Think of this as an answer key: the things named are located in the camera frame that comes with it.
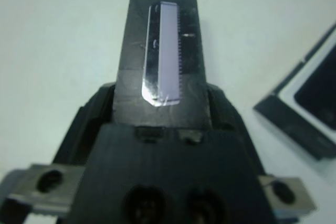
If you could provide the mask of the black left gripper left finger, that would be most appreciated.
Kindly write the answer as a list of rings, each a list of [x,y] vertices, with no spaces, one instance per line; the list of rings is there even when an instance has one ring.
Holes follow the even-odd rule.
[[[85,165],[101,126],[112,120],[114,83],[106,83],[81,106],[74,117],[53,163]]]

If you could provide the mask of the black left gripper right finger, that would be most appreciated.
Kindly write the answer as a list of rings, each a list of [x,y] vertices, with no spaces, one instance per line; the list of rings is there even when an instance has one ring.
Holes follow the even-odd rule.
[[[253,141],[236,108],[231,104],[224,91],[219,87],[213,84],[208,84],[207,90],[213,128],[216,130],[236,133],[237,138],[244,146],[246,156],[256,174],[265,175],[265,169],[258,156]]]

